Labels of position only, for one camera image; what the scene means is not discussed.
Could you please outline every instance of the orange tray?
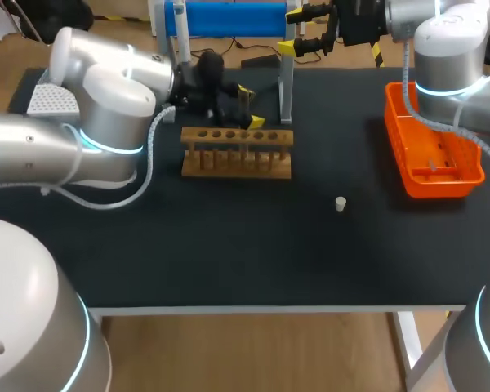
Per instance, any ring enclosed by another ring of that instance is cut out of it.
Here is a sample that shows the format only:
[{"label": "orange tray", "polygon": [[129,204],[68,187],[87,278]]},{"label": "orange tray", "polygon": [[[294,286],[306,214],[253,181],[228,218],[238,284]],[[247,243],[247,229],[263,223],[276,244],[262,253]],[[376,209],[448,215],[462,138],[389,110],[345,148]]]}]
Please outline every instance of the orange tray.
[{"label": "orange tray", "polygon": [[[464,198],[484,182],[481,148],[453,133],[432,131],[410,116],[403,84],[386,86],[385,123],[407,193],[413,198]],[[417,110],[415,83],[409,83]]]}]

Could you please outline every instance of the black tabletop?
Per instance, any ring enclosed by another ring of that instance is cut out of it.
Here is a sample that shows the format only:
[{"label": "black tabletop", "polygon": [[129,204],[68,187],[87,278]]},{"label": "black tabletop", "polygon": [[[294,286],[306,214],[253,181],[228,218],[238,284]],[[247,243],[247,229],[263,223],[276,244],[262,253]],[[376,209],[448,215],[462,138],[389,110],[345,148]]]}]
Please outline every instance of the black tabletop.
[{"label": "black tabletop", "polygon": [[[39,71],[11,101],[23,113]],[[276,121],[272,70],[229,72]],[[383,121],[399,69],[297,70],[291,181],[180,175],[178,114],[160,128],[146,194],[111,212],[37,189],[0,190],[0,219],[35,235],[92,307],[464,305],[490,279],[490,161],[465,200],[404,192]],[[141,162],[145,173],[145,157]],[[104,203],[134,192],[70,187]],[[344,213],[337,196],[347,199]]]}]

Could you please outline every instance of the white bottle cap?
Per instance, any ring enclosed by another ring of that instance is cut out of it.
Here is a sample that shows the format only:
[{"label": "white bottle cap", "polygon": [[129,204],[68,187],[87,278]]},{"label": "white bottle cap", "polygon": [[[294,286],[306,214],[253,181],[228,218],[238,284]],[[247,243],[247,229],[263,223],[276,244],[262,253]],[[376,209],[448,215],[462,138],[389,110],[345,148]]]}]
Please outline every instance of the white bottle cap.
[{"label": "white bottle cap", "polygon": [[336,211],[342,212],[346,206],[346,198],[339,197],[336,198]]}]

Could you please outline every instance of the white cable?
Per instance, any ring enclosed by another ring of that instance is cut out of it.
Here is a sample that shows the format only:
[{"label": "white cable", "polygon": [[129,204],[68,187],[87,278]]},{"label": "white cable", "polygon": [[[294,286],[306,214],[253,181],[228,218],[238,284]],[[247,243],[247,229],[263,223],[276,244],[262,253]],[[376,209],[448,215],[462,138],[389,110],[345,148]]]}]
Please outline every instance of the white cable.
[{"label": "white cable", "polygon": [[442,124],[441,122],[431,121],[422,117],[410,103],[410,97],[408,96],[408,70],[410,67],[410,45],[408,41],[404,43],[404,55],[403,55],[403,100],[405,106],[412,117],[414,117],[420,123],[425,124],[428,128],[439,132],[454,132],[458,136],[464,137],[467,140],[473,141],[490,157],[490,146],[483,140],[479,139],[472,131],[466,128],[454,128],[452,125]]},{"label": "white cable", "polygon": [[80,204],[83,207],[90,208],[92,210],[106,211],[106,210],[114,210],[114,209],[120,208],[120,207],[125,207],[128,204],[131,204],[135,200],[137,200],[149,187],[150,181],[153,178],[153,169],[154,169],[154,134],[156,133],[156,129],[158,127],[158,124],[162,121],[163,117],[165,117],[167,114],[169,114],[173,110],[176,110],[176,108],[174,106],[169,106],[168,108],[165,108],[160,113],[158,113],[158,115],[151,122],[150,127],[149,127],[149,135],[147,136],[147,146],[148,146],[147,174],[145,176],[144,183],[141,185],[141,187],[132,196],[129,196],[128,198],[126,198],[125,200],[122,200],[121,202],[111,203],[111,204],[91,203],[91,202],[88,202],[87,200],[84,200],[83,198],[76,196],[75,194],[70,193],[68,190],[63,189],[60,186],[53,185],[53,184],[43,184],[43,183],[0,184],[0,189],[1,188],[12,188],[12,187],[17,187],[17,186],[21,186],[21,187],[34,186],[34,187],[39,187],[42,189],[53,190],[53,191],[65,196],[66,198],[71,199],[75,203]]}]

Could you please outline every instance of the metal frame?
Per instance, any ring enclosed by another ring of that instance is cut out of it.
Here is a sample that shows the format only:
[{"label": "metal frame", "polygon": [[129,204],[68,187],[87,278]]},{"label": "metal frame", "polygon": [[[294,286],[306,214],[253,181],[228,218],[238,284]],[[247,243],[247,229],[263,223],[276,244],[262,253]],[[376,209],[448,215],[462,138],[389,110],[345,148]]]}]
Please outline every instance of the metal frame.
[{"label": "metal frame", "polygon": [[405,390],[407,392],[427,392],[439,369],[443,369],[448,385],[453,390],[446,372],[444,348],[448,331],[456,321],[458,312],[448,318],[424,352],[417,334],[413,313],[398,312],[393,316],[398,335],[399,352],[405,370]]},{"label": "metal frame", "polygon": [[[405,390],[426,392],[440,368],[446,373],[444,344],[448,331],[465,306],[158,306],[139,308],[91,308],[101,325],[103,317],[157,316],[182,314],[315,314],[315,313],[392,313],[405,370]],[[413,312],[437,310],[454,312],[425,351],[421,348]]]},{"label": "metal frame", "polygon": [[[171,61],[176,65],[176,53],[174,51],[172,37],[167,36],[165,26],[165,1],[156,0],[154,5],[154,21],[153,26],[156,30],[156,41],[158,51],[171,58]],[[293,11],[300,6],[300,0],[286,0],[287,12]],[[188,42],[188,38],[181,37],[182,29],[176,29],[179,34],[178,45],[182,42]],[[296,25],[287,24],[285,28],[285,41],[292,40],[296,37]],[[292,84],[294,81],[294,58],[292,56],[282,55],[281,66],[279,70],[278,86],[279,86],[279,117],[282,124],[292,124]]]},{"label": "metal frame", "polygon": [[[300,0],[287,0],[287,12],[300,6]],[[296,38],[296,24],[287,24],[285,41]],[[279,119],[283,125],[292,124],[292,84],[294,83],[294,57],[281,56],[279,69]]]}]

